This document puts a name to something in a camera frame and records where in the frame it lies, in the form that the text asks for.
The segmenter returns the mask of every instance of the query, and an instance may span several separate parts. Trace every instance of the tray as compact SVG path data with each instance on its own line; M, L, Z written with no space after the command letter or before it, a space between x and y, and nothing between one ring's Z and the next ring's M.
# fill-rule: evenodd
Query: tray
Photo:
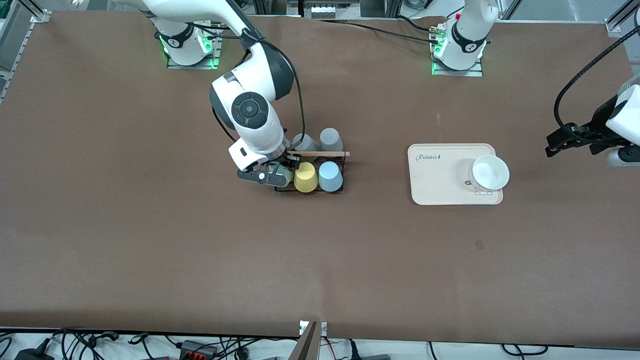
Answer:
M476 158L495 155L487 143L416 143L409 146L411 196L418 205L497 205L502 190L482 192L468 181Z

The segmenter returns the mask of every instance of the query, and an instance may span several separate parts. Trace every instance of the brown table surface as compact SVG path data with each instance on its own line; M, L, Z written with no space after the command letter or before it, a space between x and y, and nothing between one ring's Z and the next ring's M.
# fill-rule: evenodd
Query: brown table surface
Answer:
M219 71L167 70L140 14L54 13L0 107L2 325L294 336L318 319L338 338L640 346L638 171L544 152L604 26L496 24L484 77L452 78L422 43L254 21L296 65L308 133L343 136L346 191L236 178L208 96L237 42ZM565 121L630 76L620 48ZM295 89L274 106L297 133ZM479 142L511 168L502 204L413 203L411 144Z

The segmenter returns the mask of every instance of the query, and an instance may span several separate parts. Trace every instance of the black cable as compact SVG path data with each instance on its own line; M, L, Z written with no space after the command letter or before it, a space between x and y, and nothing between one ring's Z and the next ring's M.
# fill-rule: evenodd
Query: black cable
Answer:
M244 52L244 55L243 55L243 57L240 59L240 61L239 61L237 64L235 64L235 65L234 65L234 69L235 69L236 67L240 66L240 64L242 64L242 63L246 60L246 58L247 58L247 56L249 56L249 54L251 54L251 51L249 51L249 49L247 49L247 50Z
M401 37L401 38L407 38L410 40L417 40L417 41L423 41L423 42L428 42L430 44L437 44L438 41L437 40L431 40L431 39L427 39L427 38L419 38L419 37L413 37L411 35L405 35L405 34L400 34L400 33L394 33L393 31L389 31L389 30L384 30L384 29L378 29L378 28L374 28L373 26L369 26L369 25L363 25L363 24L354 24L352 22L345 22L344 24L347 25L353 25L353 26L358 26L360 28L365 28L365 29L369 29L369 30L373 30L373 31L379 31L381 33L385 33L385 34L389 34L389 35L394 35L395 37Z
M242 63L246 60L246 58L249 56L249 54L250 54L250 53L251 53L251 52L247 49L247 50L244 52L244 55L243 55L243 57L240 59L240 61L239 61L237 64L235 64L235 65L234 65L233 69L235 69L236 67L240 66L240 64L242 64ZM229 137L233 142L236 142L236 139L235 139L235 138L234 138L234 137L229 133L229 131L227 130L227 127L226 127L226 126L224 126L224 125L222 124L222 121L221 121L221 120L220 120L220 118L218 117L218 113L216 113L216 109L214 109L214 108L213 108L213 106L211 106L211 110L213 111L213 116L215 116L215 117L216 117L216 120L218 121L218 124L220 125L220 127L222 127L222 130L225 132L225 134L227 134L227 136L228 136L228 137Z
M509 350L507 350L507 344L500 344L500 348L502 348L502 351L504 351L505 353L511 355L511 356L515 356L515 357L520 357L520 360L525 360L525 356L538 356L538 355L542 355L545 352L547 352L549 350L549 346L548 345L542 345L544 347L544 349L538 351L538 352L522 352L522 350L520 350L520 347L517 344L510 344L511 346L515 347L516 350L518 352L510 352Z
M151 356L151 353L149 352L149 348L147 347L147 342L146 342L146 336L144 338L142 338L142 347L145 348L145 352L147 353L147 356L149 356L149 360L156 360L153 356Z
M231 354L233 354L233 353L237 352L238 350L241 350L241 349L243 349L243 348L246 348L247 346L249 346L249 345L251 345L251 344L254 344L254 343L256 343L256 342L258 342L258 341L260 341L260 340L263 340L263 339L254 339L254 340L250 340L248 343L246 343L246 344L242 345L242 344L241 344L241 341L243 341L243 340L244 340L244 339L237 340L237 341L236 341L235 343L233 343L230 347L226 348L226 349L222 352L222 354L218 354L218 357L219 357L220 359L221 359L222 357L227 357L227 356L229 356L229 355L231 355ZM229 348L231 348L231 347L235 346L236 344L238 344L238 347L237 347L237 348L235 348L235 349L233 349L232 351L230 351L230 352L229 352L229 351L228 351L228 350L229 350Z
M254 38L251 36L251 34L247 32L245 32L245 35L248 35L251 39L253 39L256 42L267 45L268 47L277 51L280 55L282 55L284 60L287 62L287 64L289 64L289 67L291 68L291 72L293 73L293 78L296 80L296 86L298 87L298 101L300 102L300 118L302 120L302 133L301 133L300 139L296 143L292 144L287 150L294 149L296 146L302 143L302 140L305 138L306 131L307 131L307 123L305 122L305 107L302 101L302 87L300 86L300 79L298 79L298 73L296 72L296 67L293 66L293 62L284 53L284 51L280 50L276 45L273 45L272 43L268 42L265 39Z
M73 345L73 348L71 349L71 353L69 354L69 359L73 359L74 358L74 353L76 352L76 349L78 348L78 345L80 345L80 341L78 339L75 340L75 345L74 343L71 343L71 345ZM79 360L82 360L82 353L83 351L80 351L81 355L78 358Z
M351 360L362 360L360 357L360 353L358 353L358 347L356 346L356 342L353 339L348 339L351 343Z
M404 15L398 15L397 18L406 20L411 26L413 26L414 28L416 28L418 30L423 30L423 31L429 32L429 28L425 28L424 26L420 26L420 25L416 24L415 22L413 22L413 20L409 19L408 17L406 17Z
M564 86L564 88L560 91L560 94L558 94L558 96L556 97L556 103L554 104L554 117L556 118L556 122L558 123L558 125L560 125L560 128L567 135L572 137L574 140L579 141L579 142L584 142L584 143L597 143L597 144L607 145L607 142L604 141L604 140L586 139L586 138L583 138L583 137L579 136L578 134L574 133L562 121L562 119L560 119L560 112L559 112L559 110L560 110L560 101L562 101L562 98L564 97L565 93L571 88L571 86L573 86L573 84L575 84L576 81L578 81L578 79L580 79L582 77L582 75L584 75L590 68L592 68L594 65L596 65L600 60L602 60L602 58L607 56L611 51L614 51L615 48L617 48L622 43L627 41L630 37L634 36L638 31L640 31L640 26L636 26L633 30L629 31L625 36L619 38L615 43L611 44L611 46L609 46L607 49L602 51L598 56L596 56L593 60L591 60L590 63L588 63L584 68L582 68L582 70L580 70L580 72L578 72L578 74L576 74L573 77L573 79L571 79L571 81L569 81L569 83Z
M7 352L7 350L9 350L9 347L11 346L11 342L13 342L13 340L11 338L2 338L2 339L0 339L0 344L4 343L5 341L7 341L7 344L6 344L6 347L4 348L4 350L2 352L0 352L0 359L2 359L2 357Z
M212 31L210 31L210 30L209 30L209 29L211 29L211 27L210 27L210 26L209 26L209 27L207 27L207 26L204 26L204 25L194 24L194 23L192 23L192 22L187 22L186 24L187 24L187 25L191 25L191 26L193 26L194 28L198 28L198 29L200 29L200 30L202 30L202 31L204 31L204 32L206 32L206 33L208 33L208 34L211 34L211 36L216 37L216 38L230 38L230 39L236 39L236 40L239 40L239 39L240 39L240 37L235 37L235 36L232 36L232 35L221 35L221 34L216 34L216 33L214 33L214 32L212 32Z
M433 360L438 360L438 358L436 357L436 353L433 352L433 344L429 341L429 350L431 351L431 357L433 358Z
M229 131L227 130L227 127L224 124L222 124L222 121L218 117L218 114L216 113L216 109L214 109L213 106L211 106L211 111L213 111L213 116L216 117L218 124L220 125L220 127L222 127L222 130L224 130L225 134L227 134L227 136L231 139L231 141L236 142L237 140L229 133Z
M464 9L464 8L465 8L465 7L464 7L464 6L462 6L460 9L456 9L454 12L450 13L449 15L447 15L447 19L448 19L451 15L453 15L453 14L457 13L458 11L460 11L460 10L462 10L462 9Z
M176 347L176 348L182 348L182 343L181 343L181 342L179 342L179 341L172 341L172 340L171 340L167 335L164 335L164 338L165 338L167 341L169 341L169 342L170 342L174 347Z
M195 23L187 23L187 24L189 25L193 24L193 25L200 26L201 28L212 29L212 30L231 30L231 28L228 26L208 26L208 25L200 25Z

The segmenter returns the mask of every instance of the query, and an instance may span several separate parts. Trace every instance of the white robotic arm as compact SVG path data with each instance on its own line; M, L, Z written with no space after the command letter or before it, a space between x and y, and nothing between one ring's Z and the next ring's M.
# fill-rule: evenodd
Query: white robotic arm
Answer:
M271 105L291 91L294 75L287 60L266 42L234 0L117 0L140 9L158 28L174 27L187 33L190 22L215 20L226 24L252 56L213 81L209 100L214 111L240 139L229 148L241 179L286 186L296 158L286 155L289 142ZM272 174L253 171L256 165L274 163Z
M446 28L446 36L433 55L454 70L471 68L482 55L498 14L495 0L465 0L460 19L439 26Z

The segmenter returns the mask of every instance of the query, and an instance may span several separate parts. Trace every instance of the electrical cable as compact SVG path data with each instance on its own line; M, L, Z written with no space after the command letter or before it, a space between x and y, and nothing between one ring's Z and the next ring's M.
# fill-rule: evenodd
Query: electrical cable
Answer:
M195 23L192 23L192 24L197 25L197 26L201 26L201 27L203 27L203 28L205 28L205 29L212 29L212 30L231 30L231 28L230 28L230 27L228 27L228 26L208 26L208 25L200 25L200 24L195 24Z
M226 36L226 35L220 35L220 34L215 34L209 30L207 30L205 27L198 25L198 24L193 24L192 22L188 22L187 24L195 26L196 28L202 29L202 31L205 31L209 34L211 34L214 37L219 37L219 38L231 38L231 39L240 39L240 37L231 37L231 36ZM291 68L291 72L293 73L293 77L296 80L296 86L298 87L298 100L300 102L300 117L302 119L302 135L300 136L300 140L298 140L295 144L291 145L287 150L291 150L293 148L295 148L296 146L298 146L300 143L302 143L302 140L305 138L305 132L306 132L306 122L305 122L305 109L304 109L304 105L303 105L303 101L302 101L302 89L300 87L300 79L298 79L298 73L296 72L296 68L293 66L293 62L291 62L291 59L289 59L289 57L282 51L280 50L277 46L273 45L271 42L268 42L267 40L264 39L258 39L255 38L253 36L251 36L251 34L249 34L249 32L244 32L245 35L247 35L250 39L252 39L255 42L258 42L260 44L264 44L267 45L268 47L272 48L273 50L275 50L276 52L278 52L280 55L282 55L282 57L285 59L285 61L289 64L290 68ZM233 136L231 136L231 134L229 134L226 130L225 132L227 133L227 135L233 139Z
M234 138L230 133L229 130L227 130L227 127L222 124L222 121L220 120L220 118L218 117L218 114L216 113L216 109L213 108L213 106L211 106L211 111L213 111L213 116L216 117L216 121L218 121L218 124L220 125L220 127L222 127L222 130L225 132L225 134L227 134L227 136L231 139L231 141L236 142L236 138Z
M4 350L2 352L0 352L0 359L2 359L2 357L7 352L7 350L9 350L9 347L11 346L11 342L13 342L13 340L11 338L2 338L2 339L0 339L0 344L4 343L5 341L7 341L7 344L6 344L6 347L4 348Z
M323 339L326 341L326 344L329 345L329 350L331 350L331 354L333 355L333 360L338 360L335 357L335 352L333 351L333 346L331 346L331 342L329 341L329 339L326 336L323 337Z
M298 78L298 73L296 72L296 68L293 66L293 62L291 61L291 59L289 59L289 57L284 53L284 51L280 50L276 45L273 45L272 43L264 39L256 39L247 32L245 32L245 35L248 35L254 41L259 42L260 44L267 45L268 47L278 52L280 55L282 55L284 60L289 64L289 67L291 68L291 72L293 73L293 78L296 80L296 86L298 87L298 101L300 102L300 118L302 120L302 133L301 133L300 139L296 143L292 144L287 150L295 149L296 146L302 143L302 140L304 140L306 131L307 131L307 124L305 122L305 107L302 101L302 88L300 86L300 79Z
M414 28L416 28L418 30L423 30L423 31L429 32L429 28L425 28L424 26L420 26L420 25L416 24L415 22L413 22L413 20L409 19L406 16L398 15L397 18L406 20L411 26L413 26Z
M460 11L460 10L462 10L462 9L464 9L464 8L465 8L465 7L464 7L464 6L462 6L461 8L456 9L455 11L453 11L452 13L450 13L449 15L447 15L447 19L448 19L449 17L451 17L451 15L453 15L453 14L457 13L458 11Z
M511 356L515 356L515 357L519 357L520 360L525 360L525 356L538 356L538 355L542 355L544 353L546 353L549 350L549 346L548 345L541 345L542 347L544 347L544 349L538 351L538 352L522 352L522 350L520 350L520 347L517 344L509 344L513 347L516 348L516 350L518 351L516 352L510 352L509 350L507 350L507 344L500 344L500 348L502 348L502 351L504 351L505 353L511 355Z
M360 353L358 353L358 347L356 346L356 342L353 339L348 339L351 343L351 360L362 360L360 357Z
M71 353L69 354L69 359L73 359L74 358L74 353L76 352L76 349L78 348L78 345L80 345L80 341L78 339L75 339L74 342L71 343L71 345L69 345L69 347L71 347L73 345L73 348L71 349ZM80 351L81 356L79 357L80 360L82 360L82 353L83 351Z
M145 352L147 353L147 356L149 356L149 360L156 360L151 353L149 352L149 348L147 347L147 341L146 341L146 336L144 338L142 338L142 347L145 348Z
M80 335L78 333L76 333L73 330L69 330L69 329L60 329L58 331L56 331L53 335L57 335L57 334L61 334L62 333L62 339L61 339L61 343L60 343L60 347L61 347L61 352L62 352L62 357L64 360L70 360L66 351L65 351L65 340L67 338L67 334L71 334L73 335L82 345L84 345L84 348L82 349L82 351L80 351L80 358L82 359L82 355L84 354L84 351L88 348L89 350L91 350L91 353L93 354L93 358L94 359L100 359L100 360L104 360L104 358L93 348L93 346L91 346L85 339L84 339L84 335Z
M365 28L365 29L369 29L369 30L373 30L373 31L379 31L381 33L385 33L385 34L389 34L389 35L393 35L395 37L401 37L401 38L407 38L410 40L417 40L417 41L422 41L422 42L428 42L429 44L437 44L438 41L437 40L431 40L431 39L427 39L427 38L419 38L419 37L413 37L411 35L405 35L405 34L400 34L400 33L394 33L393 31L389 31L389 30L384 30L384 29L378 29L378 28L374 28L373 26L369 26L369 25L363 25L363 24L354 24L352 22L344 22L343 24L347 24L347 25L353 25L353 26L358 26L359 28Z
M235 64L235 65L234 65L233 69L235 69L236 67L240 66L240 64L242 64L242 63L246 60L246 58L249 56L249 54L250 54L250 53L251 53L251 52L247 49L247 50L244 52L244 55L243 55L243 57L240 59L240 61L239 61L237 64ZM215 116L215 117L216 117L216 120L218 121L218 124L220 125L220 127L222 127L222 130L225 132L225 134L227 134L227 136L228 136L228 137L229 137L233 142L236 142L237 140L236 140L236 139L235 139L235 138L234 138L234 137L229 133L229 131L227 130L227 127L226 127L226 126L224 126L224 125L222 124L222 121L221 121L221 120L220 120L220 118L218 117L218 113L216 113L216 109L214 109L214 108L213 108L213 106L211 106L211 110L213 111L213 116Z
M221 35L221 34L216 34L216 33L212 32L211 30L209 30L209 29L211 29L211 27L210 27L210 26L198 25L198 24L194 24L194 23L192 23L192 22L187 22L186 24L187 24L187 25L191 25L191 26L193 26L194 28L198 28L198 29L200 29L200 30L202 30L202 31L206 32L207 34L211 34L211 36L216 37L216 38L229 38L229 39L236 39L236 40L239 40L239 39L240 39L240 37L235 37L235 36L232 36L232 35Z
M169 341L169 342L170 342L174 347L176 347L176 348L180 348L180 347L182 347L182 343L181 343L181 342L179 342L179 341L178 341L178 342L174 342L174 341L172 341L172 340L171 340L167 335L164 335L164 338L165 338L167 341Z
M433 360L438 360L438 358L436 357L436 353L433 351L433 344L428 341L429 343L429 350L431 351L431 357L433 358Z
M232 345L231 345L231 347L233 347L234 345L238 344L238 347L237 347L237 348L235 348L235 349L233 349L231 352L229 352L229 351L228 351L228 349L230 348L230 347L229 347L229 348L225 349L225 350L223 351L223 353L222 353L222 354L218 354L218 357L219 357L219 358L227 357L227 356L229 356L229 355L233 354L234 352L237 352L238 350L241 350L241 349L243 349L243 348L246 348L247 346L249 346L249 345L251 345L251 344L254 344L254 343L256 343L256 342L258 342L258 341L260 341L260 340L262 340L262 339L255 339L255 340L251 340L251 341L249 341L247 344L244 344L244 345L242 345L242 344L241 344L241 341L242 341L242 340L236 341L234 344L232 344Z
M578 79L580 79L590 68L592 68L594 65L596 65L600 60L602 60L602 58L607 56L611 51L614 51L615 48L617 48L622 43L627 41L630 37L632 37L636 33L638 33L638 31L640 31L640 26L636 26L633 30L629 31L625 36L619 38L616 42L611 44L607 49L602 51L598 56L596 56L593 60L591 60L591 62L589 62L584 68L582 68L582 70L580 70L580 72L578 72L578 74L576 74L573 77L573 79L571 79L571 81L569 81L569 83L567 85L565 85L562 90L560 90L560 93L556 97L556 102L554 103L554 117L556 118L556 122L558 123L558 125L560 125L560 128L567 135L572 137L574 140L579 141L579 142L584 142L584 143L595 143L595 144L603 144L603 145L607 145L608 144L604 140L587 139L587 138L583 138L580 135L574 133L560 118L559 110L560 110L560 102L562 101L562 98L564 97L566 92L571 88L571 86L573 86L573 84L575 84L575 82L578 81Z
M240 59L240 61L239 61L237 64L235 64L235 65L234 65L233 69L235 69L236 67L240 66L240 64L242 64L242 63L246 60L246 58L247 58L247 56L249 56L249 54L251 54L251 51L249 51L249 49L247 49L247 50L244 52L244 55L243 55L243 57Z

